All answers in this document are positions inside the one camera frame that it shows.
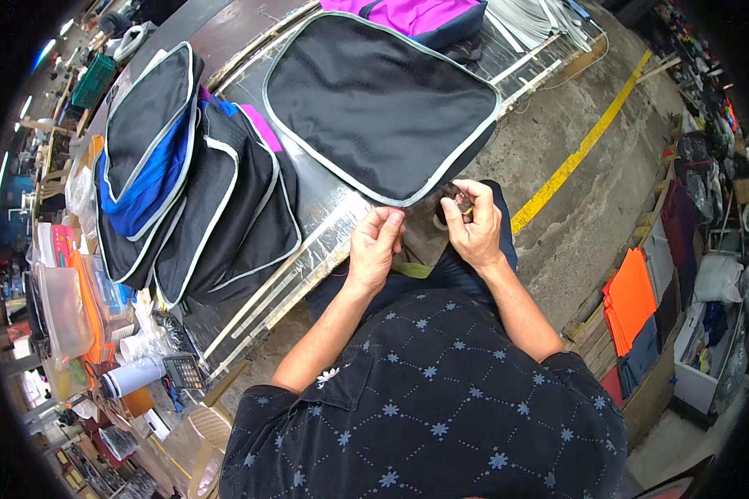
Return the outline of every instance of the wire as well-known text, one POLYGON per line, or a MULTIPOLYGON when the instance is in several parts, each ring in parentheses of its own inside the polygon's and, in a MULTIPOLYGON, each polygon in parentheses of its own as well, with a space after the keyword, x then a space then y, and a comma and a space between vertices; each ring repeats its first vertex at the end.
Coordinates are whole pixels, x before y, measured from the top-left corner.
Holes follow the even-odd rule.
POLYGON ((600 28, 599 25, 597 25, 597 23, 595 23, 593 20, 591 20, 591 24, 597 26, 597 29, 599 31, 601 31, 603 35, 605 35, 605 53, 602 54, 602 55, 600 55, 596 59, 594 59, 593 62, 591 62, 591 64, 587 65, 583 69, 580 69, 577 73, 575 73, 575 74, 571 75, 570 77, 566 78, 562 83, 559 83, 559 84, 557 84, 557 85, 555 85, 553 87, 543 87, 543 88, 540 88, 539 90, 552 90, 552 89, 556 89, 558 87, 561 87, 561 86, 565 85, 566 83, 569 83, 569 81, 572 78, 578 77, 580 74, 582 74, 583 71, 585 71, 586 69, 588 69, 592 65, 596 64, 597 62, 599 62, 602 59, 602 57, 608 55, 608 52, 610 52, 610 39, 608 38, 608 34, 605 32, 605 30, 603 30, 602 28, 600 28))
POLYGON ((531 96, 529 96, 529 97, 527 97, 527 107, 525 107, 525 110, 524 110, 524 111, 513 111, 513 112, 514 112, 514 113, 516 113, 516 114, 524 114, 524 113, 526 113, 526 112, 527 112, 527 109, 529 109, 529 101, 530 101, 530 99, 532 99, 532 98, 533 98, 533 96, 532 96, 532 95, 531 95, 531 96))

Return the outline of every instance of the wooden plank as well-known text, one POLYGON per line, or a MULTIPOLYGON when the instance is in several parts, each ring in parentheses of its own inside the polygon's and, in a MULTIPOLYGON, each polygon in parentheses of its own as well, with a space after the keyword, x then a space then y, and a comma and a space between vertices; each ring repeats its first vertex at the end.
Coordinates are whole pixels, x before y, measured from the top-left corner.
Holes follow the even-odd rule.
POLYGON ((563 74, 569 78, 578 77, 585 69, 592 65, 605 52, 605 34, 599 33, 594 39, 590 52, 580 52, 569 65, 563 69, 563 74))

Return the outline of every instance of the black bag panel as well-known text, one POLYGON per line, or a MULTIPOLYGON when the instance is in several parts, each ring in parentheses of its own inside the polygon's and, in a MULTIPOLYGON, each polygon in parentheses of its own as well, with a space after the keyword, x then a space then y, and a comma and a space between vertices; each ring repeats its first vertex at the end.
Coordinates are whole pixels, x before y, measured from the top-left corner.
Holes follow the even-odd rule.
POLYGON ((421 199, 492 125, 499 92, 403 35, 354 15, 312 18, 275 59, 276 125, 369 197, 421 199))
POLYGON ((194 279, 216 282, 266 205, 277 164, 243 114, 203 107, 200 153, 186 185, 186 208, 156 261, 156 283, 177 304, 194 279))
POLYGON ((114 231, 108 216, 100 208, 100 182, 97 178, 99 171, 97 165, 92 165, 92 180, 98 199, 95 203, 97 241, 105 262, 106 273, 113 283, 142 290, 149 285, 153 262, 184 210, 183 200, 176 200, 140 240, 129 241, 114 231))
POLYGON ((111 110, 105 144, 113 199, 119 199, 152 150, 187 113, 203 67, 203 60, 182 42, 142 74, 111 110))
POLYGON ((297 174, 285 153, 277 156, 280 178, 275 191, 231 267, 212 289, 189 289, 189 297, 199 304, 217 304, 251 296, 302 244, 302 234, 293 215, 297 205, 297 174))
POLYGON ((238 139, 234 139, 232 134, 242 134, 245 138, 244 147, 236 150, 239 154, 240 176, 228 206, 210 234, 207 245, 210 251, 203 252, 200 256, 188 282, 189 290, 207 291, 226 273, 251 228, 259 223, 261 211, 276 190, 280 170, 274 155, 263 146, 255 127, 243 112, 230 118, 221 116, 220 119, 230 122, 221 127, 221 130, 220 127, 214 127, 211 130, 214 136, 234 141, 231 143, 238 143, 238 139))

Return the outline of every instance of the blue fabric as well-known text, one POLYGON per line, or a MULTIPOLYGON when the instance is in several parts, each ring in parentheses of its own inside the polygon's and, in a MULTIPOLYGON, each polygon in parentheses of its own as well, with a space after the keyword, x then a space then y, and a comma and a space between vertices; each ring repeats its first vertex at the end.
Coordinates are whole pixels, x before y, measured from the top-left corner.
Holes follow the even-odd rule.
POLYGON ((188 120, 188 113, 178 119, 116 203, 111 199, 109 185, 104 179, 105 152, 102 152, 99 163, 100 206, 117 234, 124 237, 138 234, 177 185, 180 173, 186 167, 188 120))

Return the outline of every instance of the storage bin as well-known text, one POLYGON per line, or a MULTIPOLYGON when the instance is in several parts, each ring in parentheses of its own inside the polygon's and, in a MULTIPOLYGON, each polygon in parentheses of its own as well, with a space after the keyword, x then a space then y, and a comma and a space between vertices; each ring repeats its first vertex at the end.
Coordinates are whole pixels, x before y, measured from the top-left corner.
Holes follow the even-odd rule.
POLYGON ((40 297, 50 334, 50 354, 62 370, 89 351, 94 334, 89 327, 75 269, 37 264, 40 297))

